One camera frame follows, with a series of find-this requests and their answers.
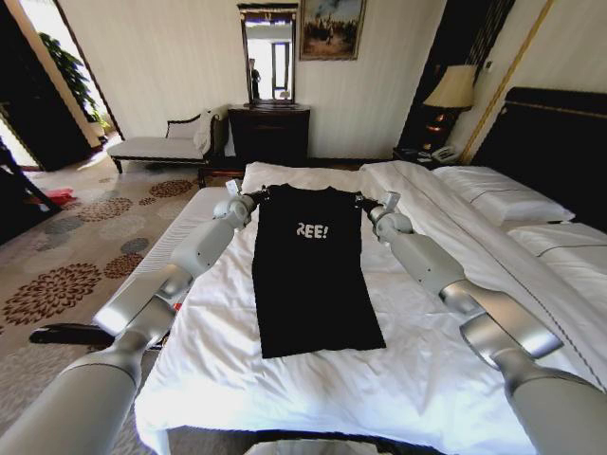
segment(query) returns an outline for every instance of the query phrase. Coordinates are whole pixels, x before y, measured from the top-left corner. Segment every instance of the potted plant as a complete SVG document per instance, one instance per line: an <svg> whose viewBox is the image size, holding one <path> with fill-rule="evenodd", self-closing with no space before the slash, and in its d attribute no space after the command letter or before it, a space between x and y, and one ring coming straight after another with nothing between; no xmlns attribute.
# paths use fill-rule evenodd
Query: potted plant
<svg viewBox="0 0 607 455"><path fill-rule="evenodd" d="M39 35L93 131L101 142L107 141L104 129L109 127L109 124L103 119L97 109L97 103L90 96L90 90L86 86L88 79L81 72L83 63L62 49L59 40L51 38L46 33L39 33Z"/></svg>

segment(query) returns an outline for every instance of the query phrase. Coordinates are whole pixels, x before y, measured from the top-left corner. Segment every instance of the headboard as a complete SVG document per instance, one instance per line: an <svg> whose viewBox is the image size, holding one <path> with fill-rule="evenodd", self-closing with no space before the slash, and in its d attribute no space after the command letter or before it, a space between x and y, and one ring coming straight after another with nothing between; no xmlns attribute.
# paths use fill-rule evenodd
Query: headboard
<svg viewBox="0 0 607 455"><path fill-rule="evenodd" d="M488 166L607 231L607 94L514 87L478 153Z"/></svg>

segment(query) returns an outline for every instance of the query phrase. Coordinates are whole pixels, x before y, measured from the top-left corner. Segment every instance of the carpet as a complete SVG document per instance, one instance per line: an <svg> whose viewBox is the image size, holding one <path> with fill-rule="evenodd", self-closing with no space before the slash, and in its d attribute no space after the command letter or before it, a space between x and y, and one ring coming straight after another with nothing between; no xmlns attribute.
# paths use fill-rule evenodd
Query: carpet
<svg viewBox="0 0 607 455"><path fill-rule="evenodd" d="M193 167L123 167L118 174L102 152L57 172L28 173L41 190L69 187L77 199L0 246L0 434L86 352L80 346L29 344L31 331L55 322L90 323L198 190ZM226 180L210 177L207 183L223 186ZM156 353L145 354L143 379L155 359ZM254 442L246 433L186 428L170 438L177 455L242 454ZM138 439L132 411L112 453L152 453Z"/></svg>

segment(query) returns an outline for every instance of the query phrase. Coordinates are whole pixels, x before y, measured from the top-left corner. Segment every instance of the red object on floor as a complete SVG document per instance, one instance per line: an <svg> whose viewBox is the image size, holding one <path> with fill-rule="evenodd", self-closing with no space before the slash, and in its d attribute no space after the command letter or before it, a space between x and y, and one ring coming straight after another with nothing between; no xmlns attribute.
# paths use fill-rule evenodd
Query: red object on floor
<svg viewBox="0 0 607 455"><path fill-rule="evenodd" d="M74 201L77 198L72 196L72 192L74 192L71 188L58 188L57 190L45 191L48 199L53 201L58 206L62 206L63 204L68 203L69 201ZM37 197L33 199L34 204L42 204L40 199Z"/></svg>

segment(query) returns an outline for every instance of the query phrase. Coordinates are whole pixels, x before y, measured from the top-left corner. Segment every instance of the wooden chair leg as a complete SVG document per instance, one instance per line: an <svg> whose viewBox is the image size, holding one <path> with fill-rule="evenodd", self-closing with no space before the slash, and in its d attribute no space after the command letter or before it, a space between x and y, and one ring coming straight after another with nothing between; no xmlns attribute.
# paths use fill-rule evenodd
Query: wooden chair leg
<svg viewBox="0 0 607 455"><path fill-rule="evenodd" d="M118 173L122 173L122 163L120 163L120 160L112 158L112 161L114 161L114 164L118 168Z"/></svg>
<svg viewBox="0 0 607 455"><path fill-rule="evenodd" d="M202 168L198 168L198 188L206 188L207 182L205 182L205 174L202 172Z"/></svg>

